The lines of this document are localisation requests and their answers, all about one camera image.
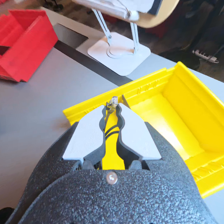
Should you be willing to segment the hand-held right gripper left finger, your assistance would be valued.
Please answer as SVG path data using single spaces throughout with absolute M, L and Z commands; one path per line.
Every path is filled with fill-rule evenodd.
M 62 156 L 64 160 L 102 160 L 105 156 L 104 105 L 92 110 L 77 124 L 77 127 Z

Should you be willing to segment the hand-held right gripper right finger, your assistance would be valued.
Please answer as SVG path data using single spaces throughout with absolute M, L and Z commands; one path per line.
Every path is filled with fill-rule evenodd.
M 161 154 L 144 120 L 123 103 L 116 108 L 119 127 L 117 154 L 123 160 L 160 160 Z

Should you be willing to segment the yellow plastic bin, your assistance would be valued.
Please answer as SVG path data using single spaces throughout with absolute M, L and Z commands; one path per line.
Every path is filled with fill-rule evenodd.
M 224 188 L 224 104 L 183 63 L 63 110 L 70 125 L 113 96 L 151 124 L 188 166 L 203 199 Z

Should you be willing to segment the red plastic bin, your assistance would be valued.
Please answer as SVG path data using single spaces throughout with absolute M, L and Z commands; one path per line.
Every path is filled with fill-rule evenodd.
M 0 16 L 0 78 L 28 82 L 58 37 L 45 10 L 9 10 Z

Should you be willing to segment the white document stand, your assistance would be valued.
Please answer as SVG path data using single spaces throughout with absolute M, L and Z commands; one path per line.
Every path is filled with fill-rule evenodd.
M 110 32 L 101 12 L 92 10 L 105 37 L 87 50 L 88 55 L 118 75 L 128 76 L 151 54 L 148 47 L 139 43 L 137 24 L 130 22 L 131 40 L 117 32 Z

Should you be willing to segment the white power strip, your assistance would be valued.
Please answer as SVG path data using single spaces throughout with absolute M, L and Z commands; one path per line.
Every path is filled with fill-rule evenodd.
M 200 51 L 199 49 L 197 50 L 192 50 L 192 53 L 195 54 L 197 57 L 206 60 L 208 62 L 214 63 L 214 64 L 218 64 L 219 60 L 212 55 L 207 55 L 205 52 Z

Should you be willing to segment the clear clipboard clip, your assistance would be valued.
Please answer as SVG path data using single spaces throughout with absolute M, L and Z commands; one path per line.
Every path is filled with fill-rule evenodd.
M 98 10 L 125 21 L 138 21 L 139 13 L 128 9 L 120 0 L 73 0 L 76 4 Z

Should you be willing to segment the printed instruction sheet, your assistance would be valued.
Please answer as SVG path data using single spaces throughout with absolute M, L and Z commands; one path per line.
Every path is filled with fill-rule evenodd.
M 153 6 L 154 0 L 120 0 L 131 11 L 147 13 Z

